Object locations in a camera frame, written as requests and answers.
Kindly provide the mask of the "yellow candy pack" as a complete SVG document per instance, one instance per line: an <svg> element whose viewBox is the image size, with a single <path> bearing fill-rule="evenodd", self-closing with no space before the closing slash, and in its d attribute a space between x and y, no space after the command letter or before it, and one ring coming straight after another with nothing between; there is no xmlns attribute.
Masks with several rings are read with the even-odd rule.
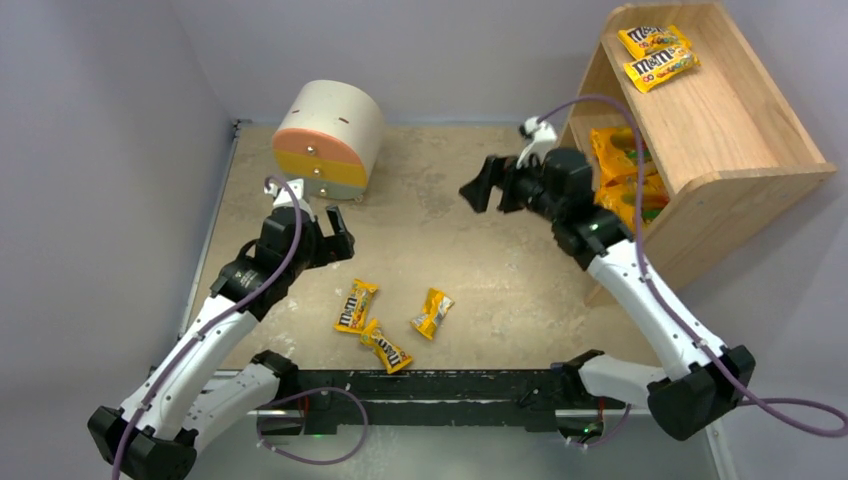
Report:
<svg viewBox="0 0 848 480"><path fill-rule="evenodd" d="M410 320L411 326L424 338L432 341L455 301L444 291L430 288L420 313Z"/></svg>
<svg viewBox="0 0 848 480"><path fill-rule="evenodd" d="M669 46L692 46L688 37L675 25L622 29L617 31L617 38L634 59L643 58Z"/></svg>

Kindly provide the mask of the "wooden shelf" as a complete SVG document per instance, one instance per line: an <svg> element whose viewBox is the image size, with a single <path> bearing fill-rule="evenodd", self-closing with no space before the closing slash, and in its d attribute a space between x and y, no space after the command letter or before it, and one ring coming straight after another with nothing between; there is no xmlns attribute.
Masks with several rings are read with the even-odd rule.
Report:
<svg viewBox="0 0 848 480"><path fill-rule="evenodd" d="M648 93L623 64L617 31L675 25L700 65ZM601 30L578 93L608 95L636 120L670 201L645 250L679 289L723 260L837 170L718 2L625 4Z"/></svg>

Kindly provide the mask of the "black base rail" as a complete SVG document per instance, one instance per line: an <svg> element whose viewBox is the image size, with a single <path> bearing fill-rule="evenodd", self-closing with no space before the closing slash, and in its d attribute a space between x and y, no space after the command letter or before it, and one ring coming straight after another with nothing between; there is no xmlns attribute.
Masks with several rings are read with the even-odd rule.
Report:
<svg viewBox="0 0 848 480"><path fill-rule="evenodd" d="M288 411L307 435L341 426L518 427L597 433L618 400L583 392L562 369L301 370L265 412Z"/></svg>

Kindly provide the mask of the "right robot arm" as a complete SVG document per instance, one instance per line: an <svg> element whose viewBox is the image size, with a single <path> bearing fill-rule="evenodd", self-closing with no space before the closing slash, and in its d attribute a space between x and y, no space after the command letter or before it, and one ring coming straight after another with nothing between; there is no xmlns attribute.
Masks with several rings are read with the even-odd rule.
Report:
<svg viewBox="0 0 848 480"><path fill-rule="evenodd" d="M536 166L490 155L458 193L483 213L493 189L499 189L499 212L526 210L549 221L558 247L612 294L660 362L649 367L589 350L559 364L567 392L645 407L667 435L687 440L741 403L735 386L749 383L755 359L746 347L728 347L695 319L640 256L628 227L596 204L592 186L585 156L556 148Z"/></svg>

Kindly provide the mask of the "yellow M&M pack front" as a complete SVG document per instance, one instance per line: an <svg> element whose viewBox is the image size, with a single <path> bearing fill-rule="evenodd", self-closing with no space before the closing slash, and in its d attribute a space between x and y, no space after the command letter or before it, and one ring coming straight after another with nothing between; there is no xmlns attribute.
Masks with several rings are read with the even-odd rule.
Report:
<svg viewBox="0 0 848 480"><path fill-rule="evenodd" d="M360 342L380 359L387 374L395 374L408 367L413 357L390 341L378 319L372 318L360 335Z"/></svg>

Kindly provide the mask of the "yellow m&m pack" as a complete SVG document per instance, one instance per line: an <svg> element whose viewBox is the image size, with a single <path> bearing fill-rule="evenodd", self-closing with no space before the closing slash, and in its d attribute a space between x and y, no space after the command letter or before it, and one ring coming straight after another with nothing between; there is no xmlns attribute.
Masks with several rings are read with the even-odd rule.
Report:
<svg viewBox="0 0 848 480"><path fill-rule="evenodd" d="M378 319L372 318L360 335L360 342L380 359L387 374L395 374L408 367L413 357L390 341Z"/></svg>
<svg viewBox="0 0 848 480"><path fill-rule="evenodd" d="M369 309L378 291L377 284L354 279L341 312L333 325L334 329L343 333L362 333L366 327Z"/></svg>

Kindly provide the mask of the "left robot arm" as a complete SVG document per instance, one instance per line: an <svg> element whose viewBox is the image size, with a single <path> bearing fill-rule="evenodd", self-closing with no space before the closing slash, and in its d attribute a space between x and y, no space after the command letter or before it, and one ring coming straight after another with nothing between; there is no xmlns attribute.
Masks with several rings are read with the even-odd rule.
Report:
<svg viewBox="0 0 848 480"><path fill-rule="evenodd" d="M98 407L87 428L113 478L184 479L213 439L257 407L306 401L299 369L265 350L206 392L223 360L283 300L307 269L348 260L354 237L337 206L322 233L304 207L277 206L210 287L200 313L171 352L117 408Z"/></svg>

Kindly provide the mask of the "large orange candy bag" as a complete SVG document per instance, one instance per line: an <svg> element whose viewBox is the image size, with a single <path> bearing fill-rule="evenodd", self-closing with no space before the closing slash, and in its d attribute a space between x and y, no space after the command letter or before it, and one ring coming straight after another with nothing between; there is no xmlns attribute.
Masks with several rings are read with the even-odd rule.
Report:
<svg viewBox="0 0 848 480"><path fill-rule="evenodd" d="M602 187L626 184L638 174L637 142L627 126L593 128L589 141L599 168Z"/></svg>
<svg viewBox="0 0 848 480"><path fill-rule="evenodd" d="M639 218L644 227L650 225L669 203L662 187L642 184L642 202ZM631 231L635 230L637 185L634 182L602 186L595 193L595 203L615 213Z"/></svg>

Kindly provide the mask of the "round pastel drawer cabinet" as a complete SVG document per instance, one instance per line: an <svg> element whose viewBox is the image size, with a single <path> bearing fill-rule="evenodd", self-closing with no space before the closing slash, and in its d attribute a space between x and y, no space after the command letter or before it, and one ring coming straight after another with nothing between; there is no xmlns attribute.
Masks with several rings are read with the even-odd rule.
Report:
<svg viewBox="0 0 848 480"><path fill-rule="evenodd" d="M386 124L365 91L335 80L306 83L271 137L280 170L306 190L333 200L364 196Z"/></svg>

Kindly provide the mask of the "yellow candy pack horizontal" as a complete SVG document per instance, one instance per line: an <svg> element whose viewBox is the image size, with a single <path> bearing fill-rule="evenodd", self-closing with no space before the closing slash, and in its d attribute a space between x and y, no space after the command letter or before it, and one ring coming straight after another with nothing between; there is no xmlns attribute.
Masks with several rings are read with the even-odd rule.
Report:
<svg viewBox="0 0 848 480"><path fill-rule="evenodd" d="M700 60L693 51L676 46L624 63L623 70L639 92L648 93L662 83L699 65Z"/></svg>

